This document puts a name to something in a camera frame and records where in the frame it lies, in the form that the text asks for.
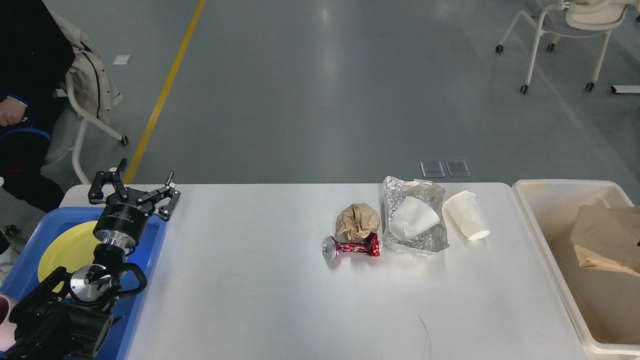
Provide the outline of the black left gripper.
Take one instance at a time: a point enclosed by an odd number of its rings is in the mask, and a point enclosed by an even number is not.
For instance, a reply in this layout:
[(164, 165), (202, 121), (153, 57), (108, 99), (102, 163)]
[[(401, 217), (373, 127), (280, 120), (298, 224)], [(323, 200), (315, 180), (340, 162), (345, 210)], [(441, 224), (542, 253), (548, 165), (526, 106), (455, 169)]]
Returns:
[[(106, 204), (94, 226), (94, 237), (119, 248), (138, 246), (151, 215), (168, 222), (181, 196), (173, 182), (173, 171), (169, 171), (165, 183), (157, 189), (126, 189), (121, 175), (127, 164), (128, 160), (122, 158), (115, 170), (98, 171), (87, 192), (91, 205)], [(103, 191), (106, 185), (114, 189), (109, 196)]]

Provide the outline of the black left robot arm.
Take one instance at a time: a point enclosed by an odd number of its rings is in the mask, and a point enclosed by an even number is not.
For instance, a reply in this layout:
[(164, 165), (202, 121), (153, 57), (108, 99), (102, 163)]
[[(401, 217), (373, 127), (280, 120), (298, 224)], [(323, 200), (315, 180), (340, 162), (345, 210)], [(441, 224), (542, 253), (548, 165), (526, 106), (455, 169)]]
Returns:
[(105, 204), (93, 229), (92, 262), (74, 272), (58, 266), (7, 313), (17, 328), (3, 359), (91, 360), (119, 321), (118, 301), (146, 289), (146, 273), (129, 257), (153, 216), (169, 221), (181, 193), (173, 171), (152, 191), (126, 186), (126, 167), (123, 158), (114, 170), (99, 171), (87, 192), (90, 204)]

